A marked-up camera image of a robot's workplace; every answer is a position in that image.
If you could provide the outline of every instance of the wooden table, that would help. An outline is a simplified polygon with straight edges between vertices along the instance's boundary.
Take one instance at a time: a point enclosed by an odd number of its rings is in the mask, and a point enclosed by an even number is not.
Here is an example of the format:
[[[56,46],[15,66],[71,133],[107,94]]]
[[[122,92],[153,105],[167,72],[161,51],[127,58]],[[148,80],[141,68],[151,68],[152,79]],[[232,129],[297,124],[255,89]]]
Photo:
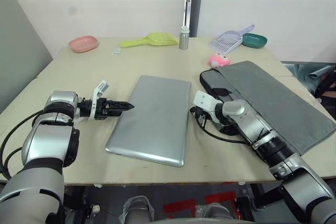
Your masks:
[[[62,50],[0,114],[0,141],[18,122],[42,109],[54,90],[76,91],[88,99],[97,84],[105,79],[110,88],[103,96],[127,101],[143,74],[191,82],[190,105],[196,91],[204,90],[199,75],[209,68],[207,60],[213,53],[209,46],[211,39],[191,38],[188,50],[179,50],[178,46],[138,46],[124,48],[119,55],[114,55],[113,50],[123,40],[99,39],[100,46],[84,54],[76,54],[68,47]],[[232,63],[254,62],[331,117],[267,48],[239,46],[228,56]],[[66,184],[222,183],[274,179],[267,165],[247,146],[207,136],[192,116],[188,121],[185,165],[181,168],[108,153],[104,146],[117,120],[84,120],[75,125],[80,130],[80,144],[76,161],[64,169]],[[26,123],[15,132],[6,146],[5,156],[22,146],[30,127],[30,123]],[[208,127],[216,133],[211,124]],[[335,150],[336,135],[333,135],[303,157],[320,176],[333,177],[336,175]],[[16,154],[9,163],[9,170],[14,175],[21,168],[20,155]]]

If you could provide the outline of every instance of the green bowl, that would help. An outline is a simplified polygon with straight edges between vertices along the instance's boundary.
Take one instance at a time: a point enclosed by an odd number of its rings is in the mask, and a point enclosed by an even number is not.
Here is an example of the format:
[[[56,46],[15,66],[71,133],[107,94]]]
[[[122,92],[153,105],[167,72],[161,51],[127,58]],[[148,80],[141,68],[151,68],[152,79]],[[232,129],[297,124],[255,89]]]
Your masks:
[[[244,34],[242,44],[247,47],[261,48],[266,45],[267,39],[258,34]]]

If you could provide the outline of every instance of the silver laptop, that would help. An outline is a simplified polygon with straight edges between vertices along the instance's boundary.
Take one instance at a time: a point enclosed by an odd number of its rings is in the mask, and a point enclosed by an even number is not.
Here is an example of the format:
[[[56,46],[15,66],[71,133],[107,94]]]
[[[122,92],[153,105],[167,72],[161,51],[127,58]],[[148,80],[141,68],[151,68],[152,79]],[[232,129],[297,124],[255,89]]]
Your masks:
[[[183,166],[191,84],[141,76],[128,100],[134,109],[119,118],[108,152]]]

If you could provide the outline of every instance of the yellow plastic shovel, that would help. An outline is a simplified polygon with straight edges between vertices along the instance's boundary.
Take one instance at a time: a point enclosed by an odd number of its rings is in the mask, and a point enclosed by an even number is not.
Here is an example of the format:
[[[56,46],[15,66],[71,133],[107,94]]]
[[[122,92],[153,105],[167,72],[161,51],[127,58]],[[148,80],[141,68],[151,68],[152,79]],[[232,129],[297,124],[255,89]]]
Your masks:
[[[130,40],[120,43],[120,47],[134,47],[144,44],[152,46],[177,45],[179,42],[175,37],[168,33],[149,33],[146,37],[139,40]]]

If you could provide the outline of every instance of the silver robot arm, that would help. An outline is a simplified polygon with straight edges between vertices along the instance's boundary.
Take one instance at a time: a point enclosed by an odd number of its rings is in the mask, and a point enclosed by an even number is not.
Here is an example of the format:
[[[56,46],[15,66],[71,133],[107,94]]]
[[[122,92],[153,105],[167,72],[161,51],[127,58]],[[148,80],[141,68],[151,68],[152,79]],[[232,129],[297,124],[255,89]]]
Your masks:
[[[96,92],[94,102],[69,91],[55,91],[49,97],[24,141],[24,168],[0,194],[0,223],[64,223],[62,168],[75,161],[79,144],[73,120],[80,116],[103,120],[133,108],[127,102],[98,98],[102,92]]]
[[[194,105],[215,123],[229,121],[257,155],[269,166],[285,202],[299,221],[312,224],[336,223],[336,200],[329,186],[294,153],[282,137],[245,100],[223,103],[198,91]]]

